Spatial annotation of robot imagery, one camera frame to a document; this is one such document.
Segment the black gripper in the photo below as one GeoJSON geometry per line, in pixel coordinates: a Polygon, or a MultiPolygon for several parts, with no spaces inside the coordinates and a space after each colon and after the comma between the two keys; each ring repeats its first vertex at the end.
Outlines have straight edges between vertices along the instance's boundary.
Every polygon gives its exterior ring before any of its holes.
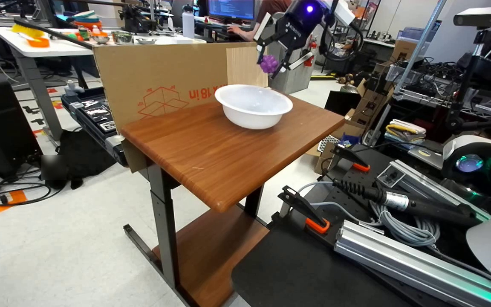
{"type": "Polygon", "coordinates": [[[273,55],[280,60],[280,72],[290,72],[312,58],[309,38],[324,23],[326,14],[328,5],[321,0],[295,0],[282,17],[266,14],[254,36],[259,50],[258,65],[263,55],[273,55]]]}

